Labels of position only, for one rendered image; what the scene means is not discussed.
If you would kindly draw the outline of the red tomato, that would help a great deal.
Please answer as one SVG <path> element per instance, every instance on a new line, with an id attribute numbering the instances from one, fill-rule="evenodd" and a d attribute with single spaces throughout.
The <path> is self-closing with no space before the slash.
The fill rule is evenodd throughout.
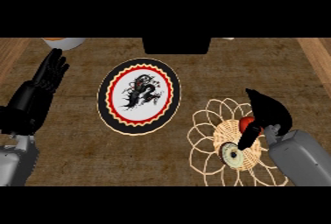
<path id="1" fill-rule="evenodd" d="M 241 120 L 239 120 L 239 131 L 241 132 L 245 131 L 250 123 L 253 124 L 253 126 L 259 130 L 259 134 L 263 134 L 263 128 L 257 125 L 253 116 L 245 116 L 245 117 L 241 118 Z"/>

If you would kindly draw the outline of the woven wicker flower placemat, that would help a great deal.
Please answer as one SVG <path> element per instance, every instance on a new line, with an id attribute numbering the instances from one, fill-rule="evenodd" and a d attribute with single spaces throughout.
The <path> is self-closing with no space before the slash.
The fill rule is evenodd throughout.
<path id="1" fill-rule="evenodd" d="M 210 99 L 204 108 L 192 116 L 188 131 L 191 144 L 189 166 L 201 174 L 205 186 L 287 186 L 290 179 L 279 172 L 267 157 L 264 135 L 242 151 L 242 167 L 230 168 L 220 158 L 220 146 L 226 142 L 238 145 L 242 132 L 239 120 L 254 116 L 250 103 L 233 99 Z"/>

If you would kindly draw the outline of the white bowl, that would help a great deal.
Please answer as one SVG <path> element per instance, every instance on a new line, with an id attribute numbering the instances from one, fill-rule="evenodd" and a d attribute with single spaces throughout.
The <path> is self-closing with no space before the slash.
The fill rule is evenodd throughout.
<path id="1" fill-rule="evenodd" d="M 43 40 L 52 48 L 58 48 L 64 51 L 74 49 L 86 41 L 84 38 L 43 38 Z"/>

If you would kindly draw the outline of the black-rimmed dragon print plate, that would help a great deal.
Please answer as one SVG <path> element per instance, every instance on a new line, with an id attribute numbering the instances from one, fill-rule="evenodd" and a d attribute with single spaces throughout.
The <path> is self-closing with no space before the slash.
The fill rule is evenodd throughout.
<path id="1" fill-rule="evenodd" d="M 143 136 L 170 122 L 180 99 L 182 85 L 171 67 L 157 59 L 130 59 L 100 82 L 99 118 L 120 134 Z"/>

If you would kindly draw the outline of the black box-shaped object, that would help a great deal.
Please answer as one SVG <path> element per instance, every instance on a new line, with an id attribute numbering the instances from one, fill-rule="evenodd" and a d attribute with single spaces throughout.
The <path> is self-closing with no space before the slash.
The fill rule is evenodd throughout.
<path id="1" fill-rule="evenodd" d="M 205 54 L 210 38 L 143 38 L 146 54 Z"/>

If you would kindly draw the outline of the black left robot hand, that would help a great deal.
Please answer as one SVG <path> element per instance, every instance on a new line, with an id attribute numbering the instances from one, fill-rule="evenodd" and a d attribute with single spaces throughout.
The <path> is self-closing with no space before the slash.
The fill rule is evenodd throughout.
<path id="1" fill-rule="evenodd" d="M 69 68 L 62 50 L 53 48 L 35 75 L 27 80 L 6 106 L 0 106 L 0 132 L 31 136 L 41 128 L 53 101 L 53 95 Z"/>

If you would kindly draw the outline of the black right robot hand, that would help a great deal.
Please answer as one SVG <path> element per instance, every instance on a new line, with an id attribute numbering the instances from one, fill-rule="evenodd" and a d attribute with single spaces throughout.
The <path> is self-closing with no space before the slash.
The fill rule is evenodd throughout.
<path id="1" fill-rule="evenodd" d="M 245 89 L 251 100 L 254 120 L 248 123 L 238 142 L 238 149 L 242 151 L 254 144 L 260 133 L 264 134 L 269 144 L 284 136 L 293 128 L 293 117 L 284 104 L 254 89 Z"/>

